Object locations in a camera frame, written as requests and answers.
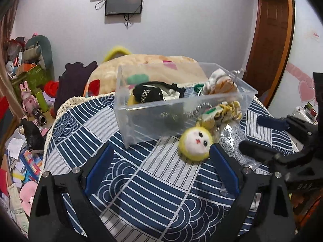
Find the silver glitter plastic bag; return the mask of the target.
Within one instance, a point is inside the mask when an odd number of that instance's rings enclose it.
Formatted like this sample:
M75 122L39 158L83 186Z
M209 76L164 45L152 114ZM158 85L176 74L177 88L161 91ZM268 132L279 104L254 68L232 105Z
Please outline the silver glitter plastic bag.
M246 140L246 135L236 122L224 124L218 131L218 143L231 158L234 158L241 166L255 170L260 163L249 156L243 155L239 150L239 144Z

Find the floral patterned scrunchie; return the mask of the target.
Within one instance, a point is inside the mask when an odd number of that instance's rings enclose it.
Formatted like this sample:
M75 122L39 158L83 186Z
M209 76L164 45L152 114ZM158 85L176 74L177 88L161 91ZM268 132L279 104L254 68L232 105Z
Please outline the floral patterned scrunchie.
M242 119L242 109L238 101L221 102L214 108L203 113L197 120L197 126L208 130L219 128L222 124Z

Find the yellow round plush toy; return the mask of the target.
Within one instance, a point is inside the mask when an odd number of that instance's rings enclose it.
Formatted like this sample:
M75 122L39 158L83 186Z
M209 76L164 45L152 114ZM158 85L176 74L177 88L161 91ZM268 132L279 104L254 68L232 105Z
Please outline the yellow round plush toy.
M210 147L214 143L211 133L204 127L191 127L183 132L178 143L180 153L194 162L209 157Z

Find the white sock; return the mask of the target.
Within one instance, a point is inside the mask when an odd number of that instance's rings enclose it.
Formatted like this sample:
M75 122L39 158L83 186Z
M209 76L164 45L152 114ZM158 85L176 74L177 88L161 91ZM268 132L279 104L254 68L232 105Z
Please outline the white sock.
M222 69L216 69L202 87L201 95L214 95L218 93L235 93L238 86L234 80Z

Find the green knitted glove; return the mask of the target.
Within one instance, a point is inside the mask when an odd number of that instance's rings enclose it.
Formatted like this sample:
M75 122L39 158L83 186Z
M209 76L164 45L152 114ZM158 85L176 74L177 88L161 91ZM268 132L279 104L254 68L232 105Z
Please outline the green knitted glove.
M199 94L199 92L203 89L203 87L204 87L204 84L196 84L196 85L194 86L194 91L195 91L197 94Z

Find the clear plastic storage box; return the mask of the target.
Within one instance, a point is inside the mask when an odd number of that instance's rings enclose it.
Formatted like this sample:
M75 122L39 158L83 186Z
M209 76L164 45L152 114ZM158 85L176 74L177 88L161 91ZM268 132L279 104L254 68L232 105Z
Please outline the clear plastic storage box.
M199 64L208 79L216 69L221 68L216 63ZM242 113L246 114L257 91L241 80L240 75L235 74L234 71L225 69L224 72L237 84L237 92L205 96L197 94L194 86L204 84L207 79L204 82L177 84L178 87L186 89L183 98L129 105L128 100L134 85L127 84L121 69L118 69L114 111L125 147L139 142L180 135L186 129L195 126L198 117L206 109L221 102L238 101Z

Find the black and white cloth bag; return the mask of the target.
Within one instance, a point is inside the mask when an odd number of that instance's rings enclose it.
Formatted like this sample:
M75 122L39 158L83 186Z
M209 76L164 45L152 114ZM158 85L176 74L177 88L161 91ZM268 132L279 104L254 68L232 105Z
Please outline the black and white cloth bag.
M184 97L186 89L177 84L167 84L161 81L149 81L137 84L132 95L138 103L176 100Z

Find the blue patterned tablecloth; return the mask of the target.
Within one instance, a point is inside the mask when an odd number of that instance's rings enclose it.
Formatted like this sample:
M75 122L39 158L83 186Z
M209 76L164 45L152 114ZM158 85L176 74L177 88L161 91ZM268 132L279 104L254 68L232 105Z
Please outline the blue patterned tablecloth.
M178 153L178 138L125 147L112 95L69 102L48 139L44 170L54 175L82 166L109 143L114 158L90 202L117 241L209 241L234 197L210 160Z

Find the brown wooden door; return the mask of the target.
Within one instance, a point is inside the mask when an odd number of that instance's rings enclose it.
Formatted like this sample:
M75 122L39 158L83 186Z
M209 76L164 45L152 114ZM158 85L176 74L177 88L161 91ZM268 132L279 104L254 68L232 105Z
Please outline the brown wooden door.
M256 27L243 80L270 105L285 71L295 25L294 0L258 0Z

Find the dark purple clothing pile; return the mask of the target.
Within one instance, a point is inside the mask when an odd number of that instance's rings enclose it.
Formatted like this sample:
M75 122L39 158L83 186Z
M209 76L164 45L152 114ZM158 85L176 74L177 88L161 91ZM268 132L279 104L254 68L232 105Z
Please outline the dark purple clothing pile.
M65 101L72 97L82 97L86 83L91 73L96 70L98 63L91 62L84 66L81 62L67 63L65 72L59 76L59 86L56 92L54 102L54 115L58 113L58 109Z

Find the green cardboard box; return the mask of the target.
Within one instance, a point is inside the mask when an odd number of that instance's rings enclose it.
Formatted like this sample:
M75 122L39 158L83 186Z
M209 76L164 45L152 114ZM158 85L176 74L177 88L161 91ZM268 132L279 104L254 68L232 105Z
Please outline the green cardboard box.
M34 91L36 88L42 89L51 80L54 80L52 70L46 71L40 65L36 65L28 72L21 73L11 83L15 93L20 97L20 84L23 84L24 81L27 81L29 89Z

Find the beige fleece blanket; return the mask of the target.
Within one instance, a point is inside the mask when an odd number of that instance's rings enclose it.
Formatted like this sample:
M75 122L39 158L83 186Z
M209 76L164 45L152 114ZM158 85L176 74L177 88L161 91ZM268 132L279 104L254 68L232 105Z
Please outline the beige fleece blanket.
M200 64L190 57L131 54L100 64L86 83L84 97L115 91L118 69L121 69L123 78L129 85L145 81L189 84L208 79Z

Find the grey green plush toy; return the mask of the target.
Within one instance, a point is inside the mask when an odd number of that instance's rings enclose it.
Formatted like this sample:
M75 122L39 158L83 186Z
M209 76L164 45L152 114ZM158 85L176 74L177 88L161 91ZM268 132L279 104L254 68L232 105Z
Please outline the grey green plush toy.
M36 35L25 44L22 62L35 60L45 71L53 72L52 51L49 39L44 35Z

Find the striped red gold curtain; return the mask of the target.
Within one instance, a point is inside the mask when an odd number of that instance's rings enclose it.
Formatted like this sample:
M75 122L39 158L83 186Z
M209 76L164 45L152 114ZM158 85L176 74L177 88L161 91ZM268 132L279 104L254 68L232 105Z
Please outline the striped red gold curtain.
M20 102L16 98L15 91L9 79L6 63L8 60L7 48L9 45L11 33L13 30L16 11L18 8L19 0L15 0L11 7L4 14L1 19L1 77L0 88L1 97L6 97L9 103L9 108L14 116L22 117L23 110Z

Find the small black wall monitor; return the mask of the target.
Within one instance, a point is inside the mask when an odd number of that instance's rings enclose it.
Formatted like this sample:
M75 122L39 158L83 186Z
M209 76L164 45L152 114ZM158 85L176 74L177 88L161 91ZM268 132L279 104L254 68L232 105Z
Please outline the small black wall monitor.
M141 14L143 0L106 0L105 16Z

